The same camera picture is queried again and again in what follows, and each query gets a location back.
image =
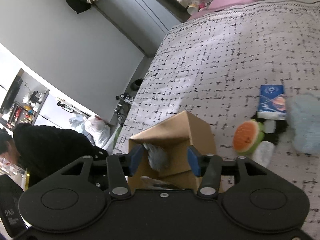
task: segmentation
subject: watermelon plush toy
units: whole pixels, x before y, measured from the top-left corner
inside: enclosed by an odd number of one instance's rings
[[[233,137],[233,148],[240,155],[254,152],[263,140],[263,124],[255,120],[245,121],[237,128]]]

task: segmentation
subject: person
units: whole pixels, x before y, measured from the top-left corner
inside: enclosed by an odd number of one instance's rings
[[[84,155],[105,160],[108,153],[93,146],[83,134],[69,129],[18,124],[13,138],[0,132],[0,157],[28,169],[29,186]]]

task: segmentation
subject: green object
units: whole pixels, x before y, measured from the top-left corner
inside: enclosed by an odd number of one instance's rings
[[[116,134],[115,134],[115,138],[113,139],[113,148],[116,147],[116,144],[117,144],[117,140],[119,138],[119,135],[120,135],[120,132],[122,130],[122,126],[120,126],[117,131],[116,131]]]
[[[258,122],[258,125],[259,125],[259,134],[258,134],[258,137],[256,139],[256,141],[254,142],[254,144],[250,147],[249,150],[247,150],[246,152],[242,152],[242,153],[238,153],[239,155],[249,155],[249,154],[252,154],[255,149],[258,147],[258,145],[263,141],[263,138],[264,138],[264,127],[263,127],[263,124]]]

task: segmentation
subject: bed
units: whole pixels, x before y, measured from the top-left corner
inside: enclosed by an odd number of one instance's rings
[[[114,153],[128,139],[183,110],[211,125],[217,153],[234,160],[236,127],[256,111],[259,87],[283,84],[290,99],[320,91],[320,0],[266,0],[210,13],[164,38],[135,98]],[[319,155],[298,153],[291,131],[268,168],[310,199],[303,226],[320,239]]]

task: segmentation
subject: cardboard box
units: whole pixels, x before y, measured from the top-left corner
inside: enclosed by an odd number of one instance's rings
[[[193,175],[188,164],[188,146],[195,146],[204,155],[216,153],[210,125],[187,111],[132,136],[129,140],[129,151],[135,144],[144,142],[162,147],[168,153],[169,166],[162,172],[152,170],[148,162],[148,152],[145,151],[136,174],[128,179],[132,191],[143,188],[141,176],[171,182],[180,188],[197,190],[201,180]]]

